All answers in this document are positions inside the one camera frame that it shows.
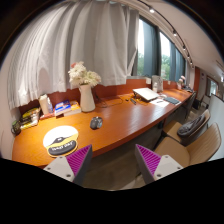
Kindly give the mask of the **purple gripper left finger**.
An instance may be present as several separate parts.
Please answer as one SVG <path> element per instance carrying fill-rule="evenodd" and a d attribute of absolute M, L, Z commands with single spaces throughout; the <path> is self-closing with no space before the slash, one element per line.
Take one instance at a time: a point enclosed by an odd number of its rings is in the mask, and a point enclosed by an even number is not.
<path fill-rule="evenodd" d="M 92 158 L 92 146 L 85 146 L 68 156 L 59 156 L 44 170 L 81 186 Z"/>

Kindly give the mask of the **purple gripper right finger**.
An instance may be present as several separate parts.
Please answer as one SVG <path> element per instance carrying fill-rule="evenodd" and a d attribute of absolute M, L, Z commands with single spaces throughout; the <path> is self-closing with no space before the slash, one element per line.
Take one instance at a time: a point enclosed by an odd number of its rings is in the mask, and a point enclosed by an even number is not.
<path fill-rule="evenodd" d="M 146 184 L 182 169 L 182 166 L 169 155 L 160 156 L 138 144 L 135 145 L 135 156 Z"/>

